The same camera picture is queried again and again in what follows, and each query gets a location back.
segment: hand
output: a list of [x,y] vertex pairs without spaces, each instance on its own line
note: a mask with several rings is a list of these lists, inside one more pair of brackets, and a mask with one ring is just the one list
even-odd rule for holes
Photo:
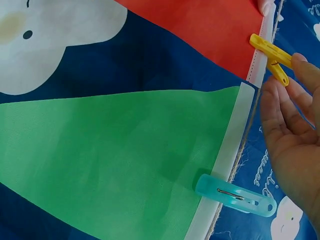
[[271,77],[262,89],[261,122],[279,185],[320,237],[320,69],[298,53],[292,56],[292,68],[312,95],[293,79],[285,88]]
[[263,16],[267,16],[270,8],[271,8],[271,4],[274,2],[275,0],[258,0],[258,8],[260,13]]

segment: navy blue fabric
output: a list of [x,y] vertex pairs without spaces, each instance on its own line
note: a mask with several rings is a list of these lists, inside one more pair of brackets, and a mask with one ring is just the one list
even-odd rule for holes
[[[281,15],[284,20],[278,23],[274,44],[289,54],[301,53],[309,62],[320,67],[320,42],[314,32],[314,25],[320,22],[319,0],[285,1]],[[297,80],[292,70],[283,67],[286,73]],[[267,72],[264,81],[271,74]],[[243,151],[234,184],[251,191],[273,197],[279,202],[285,197],[279,187],[270,165],[260,121],[258,107]],[[211,240],[269,240],[271,222],[276,215],[266,218],[223,207]],[[296,240],[316,240],[317,236],[306,215],[300,220]]]
[[[241,82],[178,37],[129,12],[114,38],[67,47],[58,68],[42,86],[23,95],[0,93],[0,103],[168,89],[209,92]],[[0,224],[20,239],[94,239],[1,184]],[[14,240],[7,236],[0,228],[0,239]]]

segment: clothespin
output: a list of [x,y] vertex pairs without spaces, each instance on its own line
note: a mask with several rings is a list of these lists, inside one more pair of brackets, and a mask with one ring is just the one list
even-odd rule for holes
[[273,45],[271,42],[264,40],[257,34],[252,34],[250,37],[250,44],[263,52],[267,58],[267,68],[272,75],[280,82],[283,86],[289,85],[289,79],[285,71],[281,68],[280,64],[292,69],[291,66],[291,55]]
[[195,192],[243,213],[271,217],[277,210],[277,202],[253,191],[203,174],[195,186]]

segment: yellow clothespin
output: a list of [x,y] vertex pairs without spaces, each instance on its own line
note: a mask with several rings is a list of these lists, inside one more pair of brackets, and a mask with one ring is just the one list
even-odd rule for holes
[[263,52],[268,57],[266,67],[272,73],[272,75],[280,82],[283,86],[289,85],[289,79],[285,71],[281,68],[280,64],[292,69],[291,66],[291,55],[273,45],[272,43],[264,40],[257,34],[252,34],[250,37],[250,44],[256,49]]

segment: fingernail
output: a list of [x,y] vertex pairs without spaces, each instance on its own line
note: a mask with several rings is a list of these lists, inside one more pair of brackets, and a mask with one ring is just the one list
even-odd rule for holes
[[303,56],[300,53],[295,53],[292,55],[292,60],[293,61],[299,61],[299,62],[308,62],[305,56]]
[[271,7],[271,4],[270,2],[266,3],[265,6],[263,7],[263,10],[262,10],[262,13],[263,13],[263,16],[267,16],[270,12],[270,7]]

